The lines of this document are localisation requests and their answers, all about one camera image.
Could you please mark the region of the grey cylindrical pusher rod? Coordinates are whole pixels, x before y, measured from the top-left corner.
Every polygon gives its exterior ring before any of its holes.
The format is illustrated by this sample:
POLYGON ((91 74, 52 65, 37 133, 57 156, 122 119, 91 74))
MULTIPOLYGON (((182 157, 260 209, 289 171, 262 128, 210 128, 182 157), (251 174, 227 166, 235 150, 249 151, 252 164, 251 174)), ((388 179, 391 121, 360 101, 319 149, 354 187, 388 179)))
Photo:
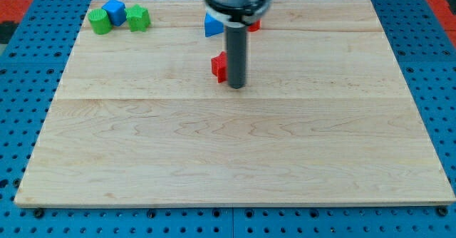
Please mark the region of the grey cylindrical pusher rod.
POLYGON ((246 83, 247 28, 225 27, 227 81, 231 88, 240 89, 246 83))

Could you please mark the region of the red block behind arm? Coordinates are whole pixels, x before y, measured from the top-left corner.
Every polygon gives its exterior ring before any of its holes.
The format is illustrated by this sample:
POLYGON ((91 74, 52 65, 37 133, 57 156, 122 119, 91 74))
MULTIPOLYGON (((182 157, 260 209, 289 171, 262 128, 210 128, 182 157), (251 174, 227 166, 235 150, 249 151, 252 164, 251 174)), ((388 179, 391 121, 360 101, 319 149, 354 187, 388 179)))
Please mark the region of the red block behind arm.
POLYGON ((258 31, 261 28, 261 20, 259 19, 258 21, 254 22, 252 25, 248 27, 248 32, 255 32, 258 31))

